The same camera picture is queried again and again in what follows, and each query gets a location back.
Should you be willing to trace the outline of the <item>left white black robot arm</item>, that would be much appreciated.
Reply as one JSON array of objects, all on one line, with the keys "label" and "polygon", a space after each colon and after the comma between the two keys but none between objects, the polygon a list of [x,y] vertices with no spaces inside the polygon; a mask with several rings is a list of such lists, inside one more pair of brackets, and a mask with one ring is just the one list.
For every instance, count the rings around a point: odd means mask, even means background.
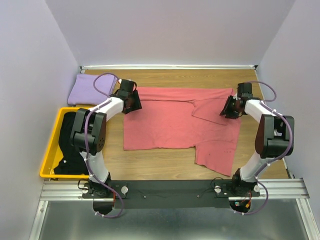
[{"label": "left white black robot arm", "polygon": [[121,79],[119,89],[106,100],[89,109],[79,108],[75,114],[70,144],[82,156],[94,184],[93,191],[101,198],[118,193],[111,187],[110,173],[105,167],[102,150],[106,143],[107,122],[119,113],[142,109],[137,83]]}]

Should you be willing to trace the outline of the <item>red t shirt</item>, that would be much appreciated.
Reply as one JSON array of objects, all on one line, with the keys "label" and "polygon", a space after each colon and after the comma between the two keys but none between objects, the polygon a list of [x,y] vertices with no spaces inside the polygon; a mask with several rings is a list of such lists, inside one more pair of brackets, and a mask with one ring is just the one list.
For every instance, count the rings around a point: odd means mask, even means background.
[{"label": "red t shirt", "polygon": [[142,108],[124,116],[123,148],[195,148],[195,163],[230,176],[241,120],[220,113],[233,88],[138,87]]}]

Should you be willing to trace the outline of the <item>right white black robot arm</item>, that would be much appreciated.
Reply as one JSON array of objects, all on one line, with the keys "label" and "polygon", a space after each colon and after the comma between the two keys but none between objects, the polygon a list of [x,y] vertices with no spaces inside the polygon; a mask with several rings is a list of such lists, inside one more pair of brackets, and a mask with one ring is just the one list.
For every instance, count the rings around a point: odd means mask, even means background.
[{"label": "right white black robot arm", "polygon": [[295,119],[278,113],[266,105],[266,100],[254,97],[253,81],[239,83],[234,96],[229,96],[220,115],[238,119],[249,115],[258,122],[254,142],[255,152],[222,187],[234,196],[258,192],[258,179],[274,162],[292,154]]}]

